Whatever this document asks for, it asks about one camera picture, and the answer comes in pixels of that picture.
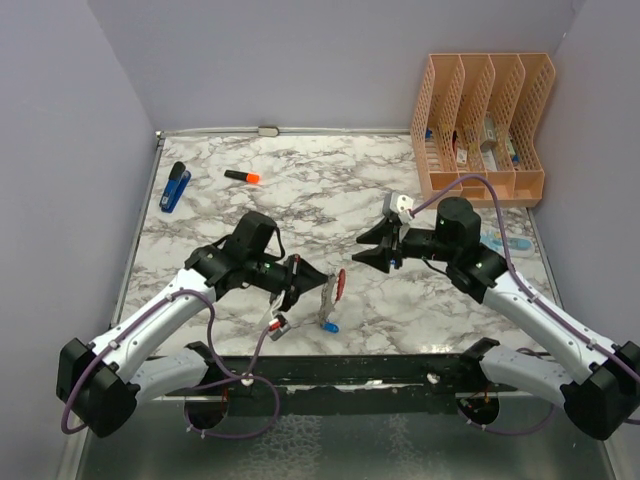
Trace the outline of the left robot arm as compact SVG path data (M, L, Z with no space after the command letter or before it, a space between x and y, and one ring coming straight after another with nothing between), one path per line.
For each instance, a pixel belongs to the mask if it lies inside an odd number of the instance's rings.
M185 388L206 395L235 381L257 381L252 366L235 373L213 350L198 346L156 360L150 356L197 313L208 310L214 317L216 301L246 287L270 295L261 319L261 339L284 335L290 328L285 312L302 294L325 286L329 277L298 254L267 253L270 240L280 237L274 220L250 211L231 234L195 249L141 310L88 343L70 340L60 352L56 384L56 395L64 403L62 431L67 435L78 431L69 424L75 415L80 429L104 438L121 428L145 401Z

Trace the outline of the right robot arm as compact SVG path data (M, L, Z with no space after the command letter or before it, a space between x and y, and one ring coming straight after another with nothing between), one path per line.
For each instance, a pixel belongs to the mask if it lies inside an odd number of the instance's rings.
M483 339L465 352L461 383L472 391L493 383L531 393L561 408L596 440L608 439L628 422L639 407L638 345L618 345L548 301L482 242L482 219L468 200L442 200L434 229L411 227L412 206L410 197L389 194L380 222L357 237L364 249L353 260L383 273L406 259L443 262L460 292L511 320L554 359L546 362Z

